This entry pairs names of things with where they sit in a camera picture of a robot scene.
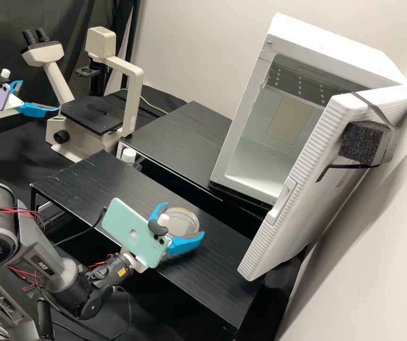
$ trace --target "white bottle cap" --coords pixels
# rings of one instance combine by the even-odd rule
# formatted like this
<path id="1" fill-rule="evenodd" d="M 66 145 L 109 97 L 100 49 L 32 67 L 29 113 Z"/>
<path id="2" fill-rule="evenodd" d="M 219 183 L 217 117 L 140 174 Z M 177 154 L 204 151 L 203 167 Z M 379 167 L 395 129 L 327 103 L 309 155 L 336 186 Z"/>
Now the white bottle cap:
<path id="1" fill-rule="evenodd" d="M 161 214 L 158 219 L 158 225 L 166 226 L 169 221 L 169 216 L 167 214 Z"/>
<path id="2" fill-rule="evenodd" d="M 136 151 L 133 148 L 123 149 L 122 160 L 126 163 L 134 163 L 136 161 Z"/>
<path id="3" fill-rule="evenodd" d="M 11 75 L 11 71 L 8 70 L 8 69 L 3 69 L 3 70 L 1 71 L 1 73 L 0 73 L 0 75 L 1 75 L 3 78 L 9 78 L 9 75 Z"/>

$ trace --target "microscope stage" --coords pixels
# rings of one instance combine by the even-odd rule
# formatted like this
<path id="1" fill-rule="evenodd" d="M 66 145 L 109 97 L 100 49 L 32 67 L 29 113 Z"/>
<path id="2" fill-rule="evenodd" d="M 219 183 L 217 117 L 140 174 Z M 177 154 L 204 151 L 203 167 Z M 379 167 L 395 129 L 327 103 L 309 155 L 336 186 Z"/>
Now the microscope stage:
<path id="1" fill-rule="evenodd" d="M 101 136 L 123 123 L 125 101 L 115 94 L 86 96 L 62 105 L 62 115 Z"/>

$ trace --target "black foam block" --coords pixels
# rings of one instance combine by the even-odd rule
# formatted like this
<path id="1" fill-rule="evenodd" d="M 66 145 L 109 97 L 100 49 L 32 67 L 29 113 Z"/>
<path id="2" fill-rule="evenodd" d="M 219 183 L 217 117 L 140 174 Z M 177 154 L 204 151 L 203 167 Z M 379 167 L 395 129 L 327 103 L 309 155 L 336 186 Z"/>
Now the black foam block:
<path id="1" fill-rule="evenodd" d="M 389 145 L 392 131 L 373 121 L 349 122 L 338 155 L 365 165 L 380 164 Z"/>

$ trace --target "small white bottle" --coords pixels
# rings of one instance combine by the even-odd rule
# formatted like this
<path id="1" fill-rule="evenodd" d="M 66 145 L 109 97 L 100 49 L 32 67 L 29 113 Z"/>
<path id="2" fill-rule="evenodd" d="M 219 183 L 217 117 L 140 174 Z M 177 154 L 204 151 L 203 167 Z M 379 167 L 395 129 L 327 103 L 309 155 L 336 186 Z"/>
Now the small white bottle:
<path id="1" fill-rule="evenodd" d="M 133 148 L 125 148 L 122 152 L 122 161 L 133 166 L 138 171 L 142 171 L 142 166 L 136 162 L 136 151 Z"/>

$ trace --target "petri dish lid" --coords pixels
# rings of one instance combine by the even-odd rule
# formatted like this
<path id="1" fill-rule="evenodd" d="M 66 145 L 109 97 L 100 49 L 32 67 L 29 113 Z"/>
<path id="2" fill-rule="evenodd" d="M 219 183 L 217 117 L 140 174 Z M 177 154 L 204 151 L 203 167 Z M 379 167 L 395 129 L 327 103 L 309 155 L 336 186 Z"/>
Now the petri dish lid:
<path id="1" fill-rule="evenodd" d="M 180 237 L 199 231 L 199 219 L 186 208 L 170 207 L 164 213 L 169 216 L 166 224 L 169 234 Z"/>

